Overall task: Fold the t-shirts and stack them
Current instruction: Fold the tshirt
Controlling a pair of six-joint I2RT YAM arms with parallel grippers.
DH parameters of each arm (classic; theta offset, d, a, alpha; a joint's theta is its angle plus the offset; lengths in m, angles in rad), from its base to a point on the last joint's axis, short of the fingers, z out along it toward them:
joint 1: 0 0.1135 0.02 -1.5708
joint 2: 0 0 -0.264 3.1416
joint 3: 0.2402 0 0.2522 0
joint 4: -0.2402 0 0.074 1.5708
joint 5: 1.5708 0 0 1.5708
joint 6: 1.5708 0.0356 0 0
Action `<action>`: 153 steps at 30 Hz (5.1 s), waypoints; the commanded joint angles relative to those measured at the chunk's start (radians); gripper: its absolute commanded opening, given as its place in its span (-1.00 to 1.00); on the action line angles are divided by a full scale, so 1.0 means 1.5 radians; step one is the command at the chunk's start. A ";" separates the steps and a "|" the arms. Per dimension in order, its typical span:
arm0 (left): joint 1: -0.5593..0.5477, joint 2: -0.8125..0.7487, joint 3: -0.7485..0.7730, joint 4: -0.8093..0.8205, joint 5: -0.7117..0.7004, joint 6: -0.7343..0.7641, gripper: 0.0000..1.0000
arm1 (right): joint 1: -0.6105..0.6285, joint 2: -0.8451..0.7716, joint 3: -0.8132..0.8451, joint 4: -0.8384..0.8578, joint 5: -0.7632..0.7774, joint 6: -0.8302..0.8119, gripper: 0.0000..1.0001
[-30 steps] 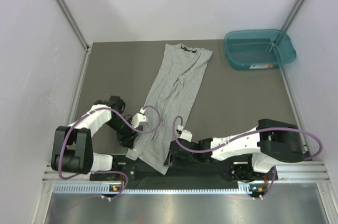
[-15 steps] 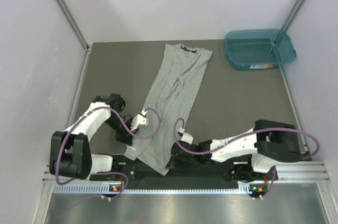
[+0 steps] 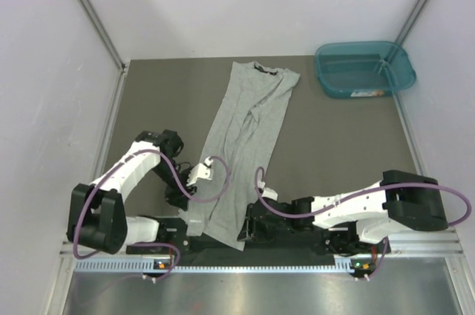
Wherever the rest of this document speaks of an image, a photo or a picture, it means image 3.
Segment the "grey adidas t-shirt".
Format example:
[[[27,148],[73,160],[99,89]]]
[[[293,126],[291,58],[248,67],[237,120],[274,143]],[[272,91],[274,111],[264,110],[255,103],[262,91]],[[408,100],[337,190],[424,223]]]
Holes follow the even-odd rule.
[[[254,177],[269,165],[292,90],[300,75],[287,68],[267,68],[258,62],[232,65],[228,88],[206,138],[201,157],[225,161],[213,167],[210,181],[198,181],[188,209],[179,213],[191,237],[207,235],[244,249],[238,235],[246,208],[257,201]]]

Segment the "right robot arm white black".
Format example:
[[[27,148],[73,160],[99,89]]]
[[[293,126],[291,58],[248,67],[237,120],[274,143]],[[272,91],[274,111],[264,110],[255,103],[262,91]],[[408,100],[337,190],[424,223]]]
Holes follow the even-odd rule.
[[[409,172],[386,171],[382,180],[357,196],[310,196],[279,202],[260,182],[263,200],[249,204],[238,240],[279,246],[295,238],[321,253],[354,256],[380,252],[382,241],[408,230],[438,232],[448,228],[438,182]]]

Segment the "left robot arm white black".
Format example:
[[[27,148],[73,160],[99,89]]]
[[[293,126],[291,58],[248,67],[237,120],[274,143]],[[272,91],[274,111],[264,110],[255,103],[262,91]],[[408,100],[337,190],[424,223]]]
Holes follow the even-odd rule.
[[[168,246],[164,223],[151,216],[128,217],[125,201],[138,183],[153,172],[166,184],[167,202],[185,209],[186,194],[194,194],[194,187],[188,182],[191,168],[182,170],[174,160],[182,149],[182,139],[175,131],[141,132],[105,175],[73,188],[68,241],[109,254],[139,243],[152,253],[164,251]]]

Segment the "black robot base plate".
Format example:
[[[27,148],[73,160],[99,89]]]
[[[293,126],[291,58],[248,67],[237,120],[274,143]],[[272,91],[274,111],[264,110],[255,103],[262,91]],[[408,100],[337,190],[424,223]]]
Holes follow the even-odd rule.
[[[181,253],[179,265],[258,267],[333,265],[335,256],[370,256],[382,253],[384,243],[365,244],[356,236],[354,223],[343,223],[339,230],[317,227],[296,230],[276,243],[246,243],[240,251],[205,234],[186,235],[187,225],[180,218],[153,218],[159,222],[158,242],[173,244]]]

